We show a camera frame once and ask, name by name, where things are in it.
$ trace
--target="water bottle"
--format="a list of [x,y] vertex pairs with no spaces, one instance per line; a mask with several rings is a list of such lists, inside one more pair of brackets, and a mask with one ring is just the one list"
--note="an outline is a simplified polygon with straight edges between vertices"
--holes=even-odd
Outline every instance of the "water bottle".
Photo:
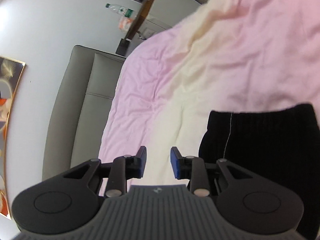
[[107,3],[106,8],[111,9],[113,12],[120,14],[121,16],[134,19],[137,16],[137,12],[131,10],[127,7],[118,5],[118,4],[109,4]]

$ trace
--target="gold picture frame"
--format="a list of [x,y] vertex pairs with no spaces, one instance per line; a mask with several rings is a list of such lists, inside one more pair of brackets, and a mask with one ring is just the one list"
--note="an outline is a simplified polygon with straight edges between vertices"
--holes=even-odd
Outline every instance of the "gold picture frame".
[[10,112],[26,63],[0,56],[0,215],[11,219],[7,194],[6,146]]

